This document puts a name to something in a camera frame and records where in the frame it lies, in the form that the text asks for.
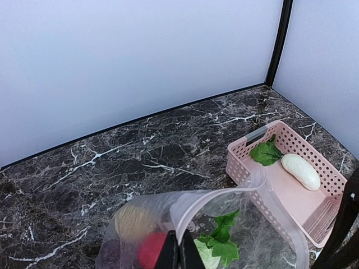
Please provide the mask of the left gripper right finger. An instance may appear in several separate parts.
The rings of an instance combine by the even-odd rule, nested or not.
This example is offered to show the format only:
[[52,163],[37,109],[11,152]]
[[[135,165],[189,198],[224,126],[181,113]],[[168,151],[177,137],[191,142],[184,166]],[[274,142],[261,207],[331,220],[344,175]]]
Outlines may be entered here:
[[205,269],[191,233],[186,230],[179,244],[178,268]]

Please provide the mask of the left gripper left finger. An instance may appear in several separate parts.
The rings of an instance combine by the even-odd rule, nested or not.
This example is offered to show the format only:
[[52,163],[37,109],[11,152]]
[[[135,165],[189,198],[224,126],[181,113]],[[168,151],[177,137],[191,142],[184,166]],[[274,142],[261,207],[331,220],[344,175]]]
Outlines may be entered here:
[[167,233],[160,253],[160,268],[178,269],[178,257],[179,250],[176,232],[171,230]]

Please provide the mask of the red toy apple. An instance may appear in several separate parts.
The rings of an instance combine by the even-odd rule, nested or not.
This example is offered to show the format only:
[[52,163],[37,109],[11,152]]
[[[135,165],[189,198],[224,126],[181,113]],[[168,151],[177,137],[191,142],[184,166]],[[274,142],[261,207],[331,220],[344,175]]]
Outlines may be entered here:
[[142,241],[137,253],[142,268],[155,267],[166,237],[165,233],[151,233]]

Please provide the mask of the white toy radish with leaves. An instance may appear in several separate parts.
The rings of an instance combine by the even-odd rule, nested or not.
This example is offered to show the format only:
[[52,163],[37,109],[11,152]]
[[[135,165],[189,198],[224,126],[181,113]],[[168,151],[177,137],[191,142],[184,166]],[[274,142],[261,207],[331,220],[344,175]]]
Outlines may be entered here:
[[218,268],[221,263],[228,267],[239,259],[238,244],[231,241],[230,228],[239,210],[214,218],[216,228],[210,235],[201,234],[194,240],[196,248],[205,268]]

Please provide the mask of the yellow toy fruit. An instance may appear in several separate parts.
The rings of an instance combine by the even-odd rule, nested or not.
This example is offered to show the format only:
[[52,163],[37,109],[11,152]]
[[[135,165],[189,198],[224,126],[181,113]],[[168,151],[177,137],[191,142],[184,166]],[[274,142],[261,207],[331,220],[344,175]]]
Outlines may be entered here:
[[114,224],[121,239],[138,243],[155,230],[157,221],[144,208],[124,205],[114,214]]

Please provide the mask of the clear zip top bag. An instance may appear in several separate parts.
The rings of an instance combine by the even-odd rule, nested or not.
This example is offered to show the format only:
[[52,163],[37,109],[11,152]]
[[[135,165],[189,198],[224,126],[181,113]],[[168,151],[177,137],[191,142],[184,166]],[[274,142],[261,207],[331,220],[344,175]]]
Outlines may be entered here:
[[[210,235],[216,228],[215,217],[239,210],[230,228],[239,259],[228,267],[220,263],[218,268],[308,268],[306,239],[269,188],[267,176],[257,171],[234,188],[142,195],[125,205],[148,210],[157,221],[152,233],[174,230],[178,250],[186,230],[193,240],[201,234]],[[142,268],[137,256],[142,241],[121,239],[113,215],[95,260],[96,268]]]

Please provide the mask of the pink perforated plastic basket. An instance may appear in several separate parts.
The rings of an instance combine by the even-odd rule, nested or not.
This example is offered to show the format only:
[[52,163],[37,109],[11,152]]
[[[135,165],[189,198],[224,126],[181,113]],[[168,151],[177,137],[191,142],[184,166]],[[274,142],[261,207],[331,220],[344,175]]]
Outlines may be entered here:
[[[262,166],[253,161],[250,151],[260,142],[272,140],[283,154],[296,154],[305,159],[318,173],[321,187],[309,191],[276,161]],[[269,188],[305,234],[311,247],[322,248],[330,237],[340,208],[346,178],[313,146],[291,127],[275,120],[228,145],[226,172],[240,185],[250,174],[267,173]]]

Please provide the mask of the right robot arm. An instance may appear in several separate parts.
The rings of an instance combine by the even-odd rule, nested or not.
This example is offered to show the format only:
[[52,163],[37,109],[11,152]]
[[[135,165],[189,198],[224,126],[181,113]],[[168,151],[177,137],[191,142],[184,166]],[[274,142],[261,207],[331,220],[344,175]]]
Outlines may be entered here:
[[358,169],[346,182],[332,233],[312,268],[337,269],[355,264],[358,268],[358,232],[342,243],[358,216]]

